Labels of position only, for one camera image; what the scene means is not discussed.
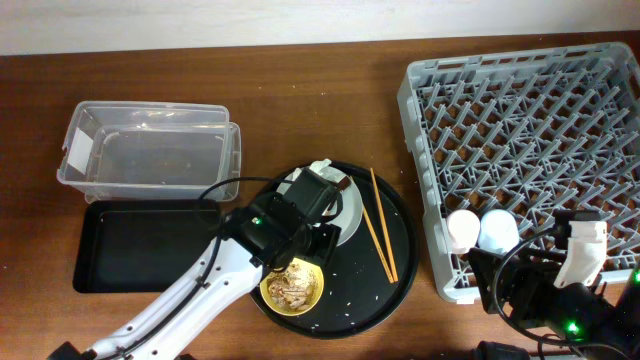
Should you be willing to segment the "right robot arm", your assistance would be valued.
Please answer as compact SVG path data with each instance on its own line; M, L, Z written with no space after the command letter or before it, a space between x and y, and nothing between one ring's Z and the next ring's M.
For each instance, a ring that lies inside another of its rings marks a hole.
M560 253L526 249L501 267L503 257L478 248L467 254L484 310L501 314L512 329L539 343L548 338L532 334L546 326L572 352L588 359L637 359L639 357L639 284L630 283L615 305L596 292L597 285L554 285Z

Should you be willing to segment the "yellow bowl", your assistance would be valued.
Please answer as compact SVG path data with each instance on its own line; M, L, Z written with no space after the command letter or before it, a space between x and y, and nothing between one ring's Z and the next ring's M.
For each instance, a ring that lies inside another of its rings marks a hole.
M319 302L324 274L319 266L295 258L286 269L270 273L259 290L267 306L277 314L299 316Z

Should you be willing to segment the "gold foil wrapper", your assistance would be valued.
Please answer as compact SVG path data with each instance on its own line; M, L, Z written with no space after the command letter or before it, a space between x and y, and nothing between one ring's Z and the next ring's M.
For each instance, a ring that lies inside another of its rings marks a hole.
M343 176L340 180L330 180L330 183L339 193L343 193L351 185L351 179L349 176Z

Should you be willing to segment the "food scraps pile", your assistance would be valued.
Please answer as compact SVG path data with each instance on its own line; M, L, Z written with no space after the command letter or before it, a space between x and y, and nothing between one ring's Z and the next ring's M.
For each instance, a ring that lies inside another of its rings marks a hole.
M317 280L313 271L302 263L291 263L289 267L267 278L267 292L281 310L304 311L311 306Z

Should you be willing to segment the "blue cup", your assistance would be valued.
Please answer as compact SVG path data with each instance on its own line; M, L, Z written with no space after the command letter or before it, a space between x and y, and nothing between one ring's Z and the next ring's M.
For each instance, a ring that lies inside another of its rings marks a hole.
M515 218L501 209L484 214L480 221L478 247L495 254L505 254L519 243Z

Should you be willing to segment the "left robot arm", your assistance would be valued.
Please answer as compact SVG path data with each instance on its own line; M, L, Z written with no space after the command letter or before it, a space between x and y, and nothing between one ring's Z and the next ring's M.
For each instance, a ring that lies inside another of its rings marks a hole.
M65 342L53 359L175 359L238 298L296 258L314 265L332 256L341 232L337 191L264 193L234 210L186 273L127 325L84 352Z

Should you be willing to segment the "pink cup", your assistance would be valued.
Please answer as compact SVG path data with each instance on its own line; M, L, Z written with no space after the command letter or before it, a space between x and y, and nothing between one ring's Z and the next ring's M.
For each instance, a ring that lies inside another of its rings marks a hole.
M452 212L446 218L446 226L454 254L466 254L473 248L480 233L480 219L466 209Z

